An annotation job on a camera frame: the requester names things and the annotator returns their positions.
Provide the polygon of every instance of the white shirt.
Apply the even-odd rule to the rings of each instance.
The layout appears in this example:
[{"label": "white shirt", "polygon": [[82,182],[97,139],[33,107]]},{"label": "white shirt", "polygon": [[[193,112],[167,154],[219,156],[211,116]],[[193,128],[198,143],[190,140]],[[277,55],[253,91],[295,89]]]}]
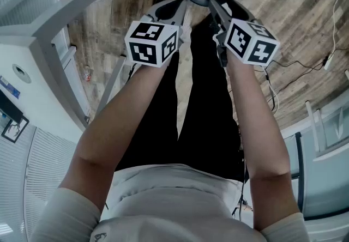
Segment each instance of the white shirt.
[{"label": "white shirt", "polygon": [[183,165],[116,172],[107,203],[110,219],[85,197],[58,189],[32,242],[309,241],[301,213],[258,232],[233,219],[241,183]]}]

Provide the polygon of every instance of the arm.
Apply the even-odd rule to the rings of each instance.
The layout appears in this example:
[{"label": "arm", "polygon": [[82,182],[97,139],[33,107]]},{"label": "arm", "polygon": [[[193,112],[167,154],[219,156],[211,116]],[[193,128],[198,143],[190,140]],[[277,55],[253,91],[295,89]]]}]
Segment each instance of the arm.
[{"label": "arm", "polygon": [[59,187],[73,190],[103,210],[114,170],[128,148],[166,67],[142,66],[81,136]]},{"label": "arm", "polygon": [[227,70],[250,174],[254,227],[260,231],[299,212],[292,192],[290,158],[254,67],[228,51]]}]

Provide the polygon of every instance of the sleeve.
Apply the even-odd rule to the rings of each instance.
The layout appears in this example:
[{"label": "sleeve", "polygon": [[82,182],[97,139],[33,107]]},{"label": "sleeve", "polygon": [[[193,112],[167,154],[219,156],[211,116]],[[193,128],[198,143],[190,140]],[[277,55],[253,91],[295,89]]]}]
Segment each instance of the sleeve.
[{"label": "sleeve", "polygon": [[309,242],[302,213],[288,216],[261,231],[268,242]]},{"label": "sleeve", "polygon": [[77,192],[59,188],[48,202],[30,242],[89,242],[101,213]]}]

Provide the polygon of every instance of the leg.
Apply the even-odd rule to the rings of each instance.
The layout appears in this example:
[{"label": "leg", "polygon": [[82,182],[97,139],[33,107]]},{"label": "leg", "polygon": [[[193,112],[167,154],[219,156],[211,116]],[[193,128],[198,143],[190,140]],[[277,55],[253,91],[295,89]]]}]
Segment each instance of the leg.
[{"label": "leg", "polygon": [[186,165],[242,181],[240,135],[233,119],[225,71],[212,40],[211,21],[206,18],[191,35],[193,86],[178,150],[188,156]]},{"label": "leg", "polygon": [[178,62],[179,53],[176,52],[116,170],[172,162],[172,152],[178,139],[176,92]]}]

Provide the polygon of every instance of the picture frame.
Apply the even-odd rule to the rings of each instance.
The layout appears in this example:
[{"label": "picture frame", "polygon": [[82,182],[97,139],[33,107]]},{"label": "picture frame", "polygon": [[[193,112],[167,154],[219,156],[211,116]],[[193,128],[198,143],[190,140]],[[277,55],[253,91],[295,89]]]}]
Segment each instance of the picture frame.
[{"label": "picture frame", "polygon": [[11,119],[3,130],[1,136],[11,141],[12,143],[16,143],[28,124],[29,120],[25,117],[22,117],[21,123],[19,125]]}]

